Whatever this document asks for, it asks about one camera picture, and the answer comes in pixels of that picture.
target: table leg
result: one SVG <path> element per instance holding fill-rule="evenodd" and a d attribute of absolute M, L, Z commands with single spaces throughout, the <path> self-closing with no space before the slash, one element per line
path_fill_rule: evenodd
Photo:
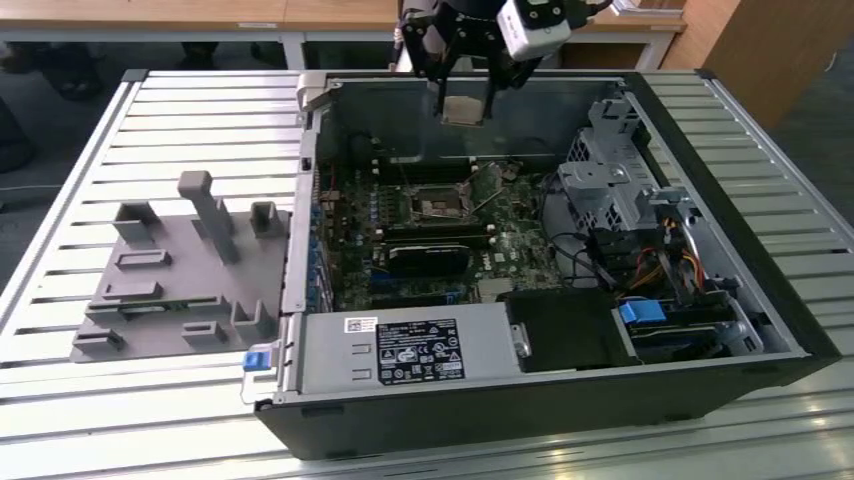
<path fill-rule="evenodd" d="M 285 50 L 289 70 L 306 70 L 306 55 L 303 54 L 306 34 L 303 32 L 285 32 L 279 41 Z"/>
<path fill-rule="evenodd" d="M 674 36 L 676 33 L 673 32 L 661 32 L 650 35 L 650 43 L 644 47 L 644 52 L 638 59 L 638 70 L 658 70 Z"/>

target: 3d printed holder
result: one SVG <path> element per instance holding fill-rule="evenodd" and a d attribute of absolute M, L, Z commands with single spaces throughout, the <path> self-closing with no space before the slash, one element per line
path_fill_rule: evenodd
<path fill-rule="evenodd" d="M 211 184 L 206 171 L 178 182 L 198 216 L 122 204 L 73 361 L 239 351 L 277 337 L 290 214 L 273 202 L 230 214 Z"/>

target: blue latch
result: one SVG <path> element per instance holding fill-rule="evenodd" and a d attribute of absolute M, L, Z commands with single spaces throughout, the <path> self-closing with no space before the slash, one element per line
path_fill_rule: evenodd
<path fill-rule="evenodd" d="M 629 300 L 620 306 L 624 323 L 652 323 L 668 320 L 658 300 Z"/>
<path fill-rule="evenodd" d="M 245 372 L 262 372 L 270 370 L 271 365 L 271 352 L 246 352 L 243 357 L 243 371 Z"/>

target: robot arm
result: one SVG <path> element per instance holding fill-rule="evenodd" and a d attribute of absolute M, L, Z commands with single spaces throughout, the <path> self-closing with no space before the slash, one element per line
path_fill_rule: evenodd
<path fill-rule="evenodd" d="M 438 85 L 434 114 L 445 112 L 448 78 L 464 57 L 488 61 L 481 121 L 492 116 L 496 92 L 521 88 L 544 56 L 588 24 L 613 0 L 403 0 L 395 51 L 406 49 L 413 71 Z"/>

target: aluminum extrusion table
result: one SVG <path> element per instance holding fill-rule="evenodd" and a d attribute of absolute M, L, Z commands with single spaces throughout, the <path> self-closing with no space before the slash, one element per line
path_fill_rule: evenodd
<path fill-rule="evenodd" d="M 109 222 L 121 201 L 151 198 L 159 214 L 190 213 L 177 179 L 206 169 L 231 211 L 262 199 L 291 205 L 298 73 L 151 72 L 122 83 L 0 297 L 0 478 L 745 479 L 854 468 L 852 228 L 717 81 L 693 72 L 646 78 L 841 362 L 697 421 L 302 462 L 242 401 L 241 353 L 67 361 L 117 240 Z M 273 384 L 250 390 L 247 397 Z"/>

